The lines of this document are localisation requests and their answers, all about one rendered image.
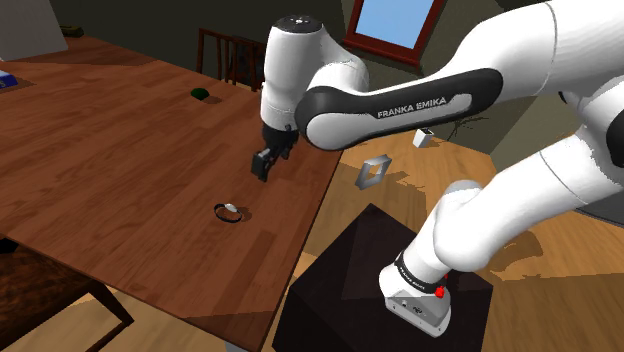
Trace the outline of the grey square frame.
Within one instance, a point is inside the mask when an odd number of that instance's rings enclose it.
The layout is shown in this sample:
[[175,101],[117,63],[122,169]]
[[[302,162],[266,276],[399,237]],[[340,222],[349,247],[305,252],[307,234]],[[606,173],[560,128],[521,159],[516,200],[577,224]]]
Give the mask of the grey square frame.
[[[364,190],[380,183],[383,180],[391,162],[392,159],[386,154],[365,160],[355,181],[355,185],[360,190]],[[377,167],[377,171],[372,177],[370,177],[370,171],[374,167]]]

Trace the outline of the brown wooden table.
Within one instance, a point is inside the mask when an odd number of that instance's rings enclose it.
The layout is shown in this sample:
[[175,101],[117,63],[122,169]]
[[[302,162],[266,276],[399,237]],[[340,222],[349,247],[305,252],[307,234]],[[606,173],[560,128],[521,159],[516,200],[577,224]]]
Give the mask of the brown wooden table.
[[299,142],[260,181],[256,93],[95,38],[1,69],[0,234],[261,352],[339,154]]

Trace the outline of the red framed window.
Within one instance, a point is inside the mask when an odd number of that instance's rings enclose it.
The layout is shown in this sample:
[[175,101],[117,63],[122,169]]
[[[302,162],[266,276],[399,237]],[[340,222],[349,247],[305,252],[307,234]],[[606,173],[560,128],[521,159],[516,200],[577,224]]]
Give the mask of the red framed window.
[[354,0],[345,46],[419,67],[448,0]]

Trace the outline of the black wristwatch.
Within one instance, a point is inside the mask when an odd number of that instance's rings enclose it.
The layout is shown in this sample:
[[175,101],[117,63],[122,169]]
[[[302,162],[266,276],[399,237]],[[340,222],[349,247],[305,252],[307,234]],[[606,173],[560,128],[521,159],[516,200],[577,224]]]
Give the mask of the black wristwatch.
[[215,216],[226,223],[237,223],[243,219],[242,212],[231,203],[218,203],[213,208]]

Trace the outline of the dark robot stand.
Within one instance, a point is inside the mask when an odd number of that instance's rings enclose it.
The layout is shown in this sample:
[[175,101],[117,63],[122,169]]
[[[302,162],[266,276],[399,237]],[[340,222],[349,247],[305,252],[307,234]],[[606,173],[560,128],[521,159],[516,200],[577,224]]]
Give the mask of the dark robot stand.
[[448,329],[434,338],[391,313],[378,284],[416,234],[373,204],[290,286],[276,352],[481,352],[493,287],[451,272]]

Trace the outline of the dark bare twig plant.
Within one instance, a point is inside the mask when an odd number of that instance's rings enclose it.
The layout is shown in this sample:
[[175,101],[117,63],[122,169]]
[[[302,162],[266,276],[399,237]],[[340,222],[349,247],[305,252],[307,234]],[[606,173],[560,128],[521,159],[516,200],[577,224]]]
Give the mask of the dark bare twig plant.
[[453,129],[451,130],[449,136],[447,137],[447,141],[450,141],[453,137],[455,137],[458,134],[458,131],[462,127],[465,127],[467,129],[471,129],[470,124],[472,122],[476,122],[476,121],[480,121],[480,120],[486,120],[486,117],[483,117],[483,116],[471,116],[471,117],[463,118],[461,120],[454,121],[453,122]]

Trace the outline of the dark wooden chair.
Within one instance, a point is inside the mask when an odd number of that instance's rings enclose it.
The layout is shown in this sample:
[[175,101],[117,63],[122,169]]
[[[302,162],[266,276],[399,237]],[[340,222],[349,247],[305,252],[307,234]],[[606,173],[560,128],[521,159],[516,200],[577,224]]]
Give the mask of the dark wooden chair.
[[218,80],[232,85],[242,83],[252,92],[261,89],[264,82],[265,43],[199,28],[195,71],[200,74],[203,73],[206,36],[215,40]]

